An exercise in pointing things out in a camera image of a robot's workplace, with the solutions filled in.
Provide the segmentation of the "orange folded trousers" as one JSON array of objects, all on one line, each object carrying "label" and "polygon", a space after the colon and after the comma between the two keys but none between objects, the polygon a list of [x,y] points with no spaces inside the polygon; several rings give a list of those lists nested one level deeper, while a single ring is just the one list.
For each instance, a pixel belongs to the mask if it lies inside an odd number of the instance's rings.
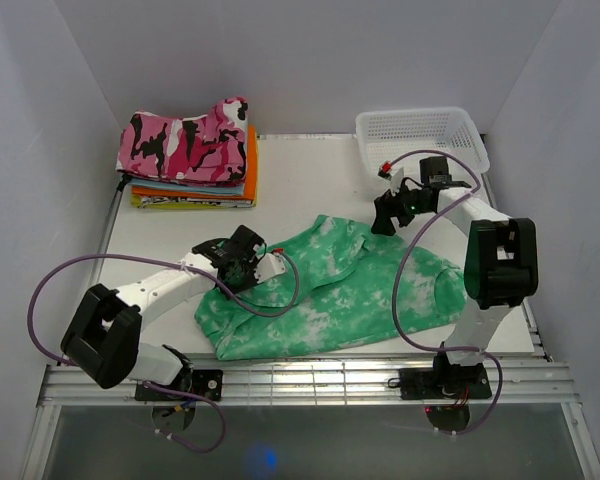
[{"label": "orange folded trousers", "polygon": [[257,133],[254,126],[248,127],[248,141],[247,141],[247,173],[244,181],[245,191],[242,196],[219,196],[219,195],[208,195],[208,194],[196,194],[196,193],[180,193],[166,190],[155,190],[149,188],[142,188],[137,186],[131,186],[131,195],[137,194],[142,196],[168,196],[168,197],[191,197],[197,199],[212,199],[212,200],[237,200],[237,201],[249,201],[256,204],[257,201],[257,183],[258,183],[258,147],[257,147]]}]

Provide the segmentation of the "yellow patterned folded trousers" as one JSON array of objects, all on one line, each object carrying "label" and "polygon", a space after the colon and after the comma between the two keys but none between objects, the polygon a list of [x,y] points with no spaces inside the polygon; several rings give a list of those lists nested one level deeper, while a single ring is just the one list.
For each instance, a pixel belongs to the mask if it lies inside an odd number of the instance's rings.
[{"label": "yellow patterned folded trousers", "polygon": [[163,210],[197,210],[197,209],[230,209],[252,208],[254,202],[237,200],[212,200],[191,197],[168,196],[142,196],[131,195],[131,205],[136,208],[150,208]]}]

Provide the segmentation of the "pink camouflage folded trousers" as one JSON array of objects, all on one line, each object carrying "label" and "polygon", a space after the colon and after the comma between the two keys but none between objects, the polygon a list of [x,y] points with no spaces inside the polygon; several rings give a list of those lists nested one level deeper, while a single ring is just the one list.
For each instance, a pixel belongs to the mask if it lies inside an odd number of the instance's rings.
[{"label": "pink camouflage folded trousers", "polygon": [[180,184],[241,184],[247,173],[248,103],[222,100],[195,117],[135,112],[120,138],[116,170]]}]

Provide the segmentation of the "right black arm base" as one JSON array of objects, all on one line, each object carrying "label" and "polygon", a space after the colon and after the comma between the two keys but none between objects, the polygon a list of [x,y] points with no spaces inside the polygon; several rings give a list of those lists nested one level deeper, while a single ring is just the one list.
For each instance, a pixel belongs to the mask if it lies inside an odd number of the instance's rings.
[{"label": "right black arm base", "polygon": [[487,400],[492,391],[483,367],[459,367],[450,371],[433,368],[402,368],[387,381],[402,400]]}]

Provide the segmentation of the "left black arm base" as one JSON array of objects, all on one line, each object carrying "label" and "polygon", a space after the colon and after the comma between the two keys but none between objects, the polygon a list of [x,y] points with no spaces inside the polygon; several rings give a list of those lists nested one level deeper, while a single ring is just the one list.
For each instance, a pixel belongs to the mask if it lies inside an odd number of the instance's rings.
[{"label": "left black arm base", "polygon": [[182,392],[205,397],[212,401],[220,401],[222,397],[224,372],[220,369],[193,370],[183,380],[176,380],[166,389],[177,391],[177,394],[161,393],[138,384],[135,389],[136,401],[148,402],[184,402],[188,397]]}]

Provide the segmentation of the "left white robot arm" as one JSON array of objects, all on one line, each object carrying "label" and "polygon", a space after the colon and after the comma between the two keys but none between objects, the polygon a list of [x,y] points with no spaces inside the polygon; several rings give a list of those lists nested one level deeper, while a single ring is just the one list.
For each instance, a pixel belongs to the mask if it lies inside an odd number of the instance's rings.
[{"label": "left white robot arm", "polygon": [[142,331],[218,283],[238,294],[283,274],[284,261],[262,254],[263,248],[264,240],[241,225],[229,238],[193,247],[174,269],[114,289],[89,288],[61,341],[62,352],[103,389],[129,379],[155,383],[170,399],[185,397],[192,363],[168,345],[143,343]]}]

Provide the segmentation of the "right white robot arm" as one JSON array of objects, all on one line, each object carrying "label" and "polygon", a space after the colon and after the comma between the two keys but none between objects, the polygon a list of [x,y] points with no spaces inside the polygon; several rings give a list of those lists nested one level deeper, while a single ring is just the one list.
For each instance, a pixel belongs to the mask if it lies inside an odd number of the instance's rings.
[{"label": "right white robot arm", "polygon": [[509,217],[481,200],[479,178],[452,177],[455,156],[421,149],[419,181],[408,179],[395,162],[385,162],[379,177],[389,189],[374,201],[376,235],[392,236],[420,214],[446,218],[467,238],[464,262],[465,307],[451,335],[429,348],[429,368],[404,368],[393,386],[404,400],[489,399],[484,367],[488,345],[503,319],[538,288],[536,226],[529,218]]}]

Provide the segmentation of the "green tie-dye trousers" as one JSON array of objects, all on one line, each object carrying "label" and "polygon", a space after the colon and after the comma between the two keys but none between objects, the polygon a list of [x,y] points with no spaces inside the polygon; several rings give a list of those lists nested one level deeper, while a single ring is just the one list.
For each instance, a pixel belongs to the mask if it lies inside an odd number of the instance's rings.
[{"label": "green tie-dye trousers", "polygon": [[240,294],[208,292],[195,320],[223,361],[307,356],[395,338],[392,288],[408,334],[455,322],[466,304],[460,267],[398,236],[320,215],[279,243],[295,269]]}]

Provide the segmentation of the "aluminium frame rail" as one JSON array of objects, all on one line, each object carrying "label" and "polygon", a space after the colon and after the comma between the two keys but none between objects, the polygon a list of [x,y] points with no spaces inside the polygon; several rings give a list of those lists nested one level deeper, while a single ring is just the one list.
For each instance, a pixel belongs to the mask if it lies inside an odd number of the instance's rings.
[{"label": "aluminium frame rail", "polygon": [[[274,361],[220,362],[195,356],[198,369],[220,369],[220,405],[229,406],[371,406],[397,405],[398,389],[388,382],[400,368],[426,368],[430,356],[370,355],[291,358]],[[569,367],[539,357],[500,360],[503,369],[501,404],[554,404],[580,401]],[[136,383],[125,380],[101,389],[77,367],[46,369],[37,404],[40,406],[131,406]]]}]

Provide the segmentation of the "white plastic basket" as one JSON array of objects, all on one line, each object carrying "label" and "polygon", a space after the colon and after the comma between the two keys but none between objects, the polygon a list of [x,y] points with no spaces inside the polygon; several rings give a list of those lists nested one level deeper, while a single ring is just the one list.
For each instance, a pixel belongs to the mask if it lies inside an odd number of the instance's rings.
[{"label": "white plastic basket", "polygon": [[355,127],[361,160],[372,178],[382,164],[418,149],[451,153],[477,174],[490,169],[475,123],[459,107],[363,112],[357,115]]}]

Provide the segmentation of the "light blue folded trousers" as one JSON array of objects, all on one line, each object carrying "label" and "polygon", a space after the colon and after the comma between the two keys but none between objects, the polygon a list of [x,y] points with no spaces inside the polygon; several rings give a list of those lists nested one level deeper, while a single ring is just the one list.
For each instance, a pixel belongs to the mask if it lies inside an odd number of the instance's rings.
[{"label": "light blue folded trousers", "polygon": [[245,191],[244,184],[238,186],[181,185],[177,183],[164,183],[135,177],[131,178],[129,184],[131,186],[155,190],[166,190],[180,193],[196,193],[219,196],[242,196]]}]

